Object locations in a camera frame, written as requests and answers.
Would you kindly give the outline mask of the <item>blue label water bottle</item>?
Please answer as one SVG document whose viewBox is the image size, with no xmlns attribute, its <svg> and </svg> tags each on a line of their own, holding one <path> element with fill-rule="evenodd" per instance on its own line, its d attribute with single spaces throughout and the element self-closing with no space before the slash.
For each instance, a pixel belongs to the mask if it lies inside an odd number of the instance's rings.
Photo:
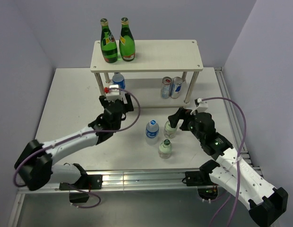
<svg viewBox="0 0 293 227">
<path fill-rule="evenodd" d="M 146 124 L 146 142 L 149 145 L 154 145 L 158 141 L 159 124 L 156 120 L 151 120 Z"/>
<path fill-rule="evenodd" d="M 125 89 L 126 85 L 124 76 L 119 72 L 115 72 L 112 77 L 112 84 L 118 85 L 121 89 Z"/>
</svg>

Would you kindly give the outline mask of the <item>green glass bottle front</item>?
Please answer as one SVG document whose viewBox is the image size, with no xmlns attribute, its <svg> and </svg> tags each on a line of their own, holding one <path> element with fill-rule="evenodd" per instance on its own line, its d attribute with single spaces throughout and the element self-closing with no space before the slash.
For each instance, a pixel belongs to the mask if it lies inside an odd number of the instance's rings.
<svg viewBox="0 0 293 227">
<path fill-rule="evenodd" d="M 119 38 L 119 49 L 121 58 L 124 61 L 132 61 L 135 58 L 136 47 L 135 40 L 129 27 L 129 19 L 123 17 L 121 19 L 121 34 Z"/>
</svg>

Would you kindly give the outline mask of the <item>green glass bottle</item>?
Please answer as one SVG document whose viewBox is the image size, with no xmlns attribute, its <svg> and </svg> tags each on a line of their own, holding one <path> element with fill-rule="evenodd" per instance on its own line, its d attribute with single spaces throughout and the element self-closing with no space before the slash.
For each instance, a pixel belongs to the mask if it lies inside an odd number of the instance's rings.
<svg viewBox="0 0 293 227">
<path fill-rule="evenodd" d="M 114 63 L 118 59 L 118 49 L 115 38 L 109 29 L 108 20 L 106 18 L 102 18 L 100 24 L 102 27 L 100 46 L 103 58 L 107 63 Z"/>
<path fill-rule="evenodd" d="M 119 49 L 121 58 L 124 61 L 132 61 L 135 58 L 136 47 L 135 40 L 129 27 L 129 19 L 123 17 L 121 19 L 121 34 L 119 38 Z"/>
</svg>

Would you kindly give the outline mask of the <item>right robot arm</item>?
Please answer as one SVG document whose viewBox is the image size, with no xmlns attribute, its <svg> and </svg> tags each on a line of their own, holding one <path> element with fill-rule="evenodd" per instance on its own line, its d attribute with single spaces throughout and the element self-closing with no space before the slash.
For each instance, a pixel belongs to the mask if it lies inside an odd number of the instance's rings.
<svg viewBox="0 0 293 227">
<path fill-rule="evenodd" d="M 180 130 L 190 131 L 200 142 L 202 150 L 211 157 L 199 168 L 197 176 L 186 175 L 187 185 L 215 183 L 223 187 L 238 198 L 260 227 L 271 226 L 285 213 L 287 191 L 267 182 L 243 158 L 237 156 L 232 143 L 216 131 L 211 114 L 193 113 L 181 107 L 168 116 L 168 120 L 172 128 L 182 120 Z"/>
</svg>

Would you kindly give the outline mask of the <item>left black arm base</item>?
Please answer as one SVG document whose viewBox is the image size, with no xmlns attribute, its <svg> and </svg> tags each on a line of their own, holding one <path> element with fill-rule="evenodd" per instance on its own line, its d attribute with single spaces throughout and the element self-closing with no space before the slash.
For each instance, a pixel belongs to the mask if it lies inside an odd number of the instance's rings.
<svg viewBox="0 0 293 227">
<path fill-rule="evenodd" d="M 100 190 L 103 183 L 102 175 L 83 175 L 75 183 L 60 183 L 60 191 L 69 191 L 69 202 L 77 209 L 91 209 L 100 205 L 102 199 L 93 190 Z M 95 205 L 84 206 L 90 197 L 95 197 L 98 202 Z"/>
</svg>

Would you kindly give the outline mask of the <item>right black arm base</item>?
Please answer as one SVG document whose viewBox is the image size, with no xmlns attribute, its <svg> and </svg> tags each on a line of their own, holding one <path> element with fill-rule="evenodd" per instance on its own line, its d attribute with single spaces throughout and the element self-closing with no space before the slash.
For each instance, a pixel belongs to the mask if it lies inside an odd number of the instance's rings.
<svg viewBox="0 0 293 227">
<path fill-rule="evenodd" d="M 214 200 L 218 197 L 217 185 L 203 171 L 187 171 L 181 182 L 187 187 L 197 187 L 198 195 L 201 199 Z"/>
</svg>

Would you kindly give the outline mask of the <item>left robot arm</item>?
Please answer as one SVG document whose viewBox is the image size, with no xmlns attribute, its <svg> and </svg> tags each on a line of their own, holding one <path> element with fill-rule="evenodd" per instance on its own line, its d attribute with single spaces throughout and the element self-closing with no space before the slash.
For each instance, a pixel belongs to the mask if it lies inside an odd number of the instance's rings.
<svg viewBox="0 0 293 227">
<path fill-rule="evenodd" d="M 58 165 L 57 162 L 77 151 L 99 145 L 114 133 L 123 131 L 121 122 L 126 119 L 128 112 L 134 110 L 132 100 L 136 100 L 130 92 L 125 93 L 125 98 L 107 101 L 100 96 L 104 111 L 86 127 L 54 141 L 28 142 L 14 165 L 14 185 L 21 186 L 17 183 L 17 176 L 20 176 L 23 186 L 31 191 L 41 189 L 50 182 L 60 183 L 67 190 L 88 189 L 92 185 L 92 177 L 81 165 Z"/>
</svg>

